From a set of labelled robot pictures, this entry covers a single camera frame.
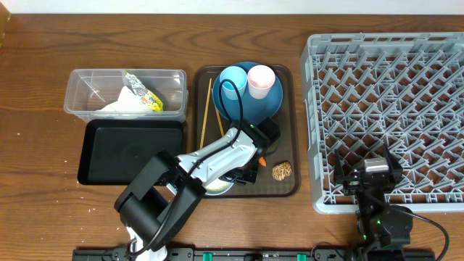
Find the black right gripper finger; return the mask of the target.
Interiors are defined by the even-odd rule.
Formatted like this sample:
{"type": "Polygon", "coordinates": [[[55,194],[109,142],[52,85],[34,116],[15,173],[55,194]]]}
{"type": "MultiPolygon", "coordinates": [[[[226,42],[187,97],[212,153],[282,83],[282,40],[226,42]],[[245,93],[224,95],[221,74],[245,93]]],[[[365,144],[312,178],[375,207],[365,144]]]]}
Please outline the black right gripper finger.
{"type": "Polygon", "coordinates": [[[333,179],[335,183],[343,183],[344,182],[344,171],[341,165],[341,160],[340,160],[337,149],[335,150],[334,155],[335,155],[335,165],[333,168],[333,179]]]}
{"type": "Polygon", "coordinates": [[[398,169],[399,168],[399,163],[398,163],[397,159],[389,151],[388,146],[386,144],[383,145],[383,150],[384,150],[384,157],[385,157],[385,159],[387,161],[387,164],[388,164],[389,168],[398,169]]]}

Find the orange carrot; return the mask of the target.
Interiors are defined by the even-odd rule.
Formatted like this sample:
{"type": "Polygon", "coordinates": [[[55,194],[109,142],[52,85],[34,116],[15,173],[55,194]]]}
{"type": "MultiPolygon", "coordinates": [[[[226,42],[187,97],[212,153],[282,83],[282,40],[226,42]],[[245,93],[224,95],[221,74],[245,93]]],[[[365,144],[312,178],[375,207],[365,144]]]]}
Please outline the orange carrot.
{"type": "Polygon", "coordinates": [[[259,162],[259,164],[262,165],[263,167],[266,167],[266,166],[267,166],[267,161],[266,161],[266,159],[265,159],[264,157],[260,157],[260,158],[258,159],[258,162],[259,162]]]}

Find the light blue cup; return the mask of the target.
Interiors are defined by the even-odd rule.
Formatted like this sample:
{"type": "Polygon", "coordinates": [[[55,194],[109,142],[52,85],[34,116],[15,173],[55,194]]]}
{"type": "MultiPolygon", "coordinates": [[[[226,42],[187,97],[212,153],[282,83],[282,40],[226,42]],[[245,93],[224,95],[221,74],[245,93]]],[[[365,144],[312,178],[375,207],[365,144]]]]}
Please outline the light blue cup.
{"type": "Polygon", "coordinates": [[[225,68],[220,74],[220,87],[228,99],[237,100],[246,91],[246,71],[238,66],[225,68]]]}

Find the green snack wrapper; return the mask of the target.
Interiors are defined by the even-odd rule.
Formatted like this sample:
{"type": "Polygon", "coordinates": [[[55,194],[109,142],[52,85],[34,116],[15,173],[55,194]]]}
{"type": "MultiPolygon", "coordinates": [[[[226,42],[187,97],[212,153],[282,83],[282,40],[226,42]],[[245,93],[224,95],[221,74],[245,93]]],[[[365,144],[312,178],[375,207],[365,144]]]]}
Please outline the green snack wrapper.
{"type": "Polygon", "coordinates": [[[135,75],[126,72],[125,79],[130,83],[133,93],[138,97],[142,105],[155,112],[162,112],[164,110],[162,100],[150,91],[135,75]]]}

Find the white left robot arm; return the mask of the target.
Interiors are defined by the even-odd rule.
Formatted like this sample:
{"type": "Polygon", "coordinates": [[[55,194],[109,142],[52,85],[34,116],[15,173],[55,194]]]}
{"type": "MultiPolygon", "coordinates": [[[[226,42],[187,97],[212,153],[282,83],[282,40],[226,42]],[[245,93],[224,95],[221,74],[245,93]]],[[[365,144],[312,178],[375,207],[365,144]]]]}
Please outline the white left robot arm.
{"type": "Polygon", "coordinates": [[[233,170],[246,170],[280,137],[277,123],[236,121],[217,141],[174,157],[161,151],[117,198],[121,222],[134,232],[126,258],[157,253],[184,227],[207,193],[207,186],[233,170]]]}

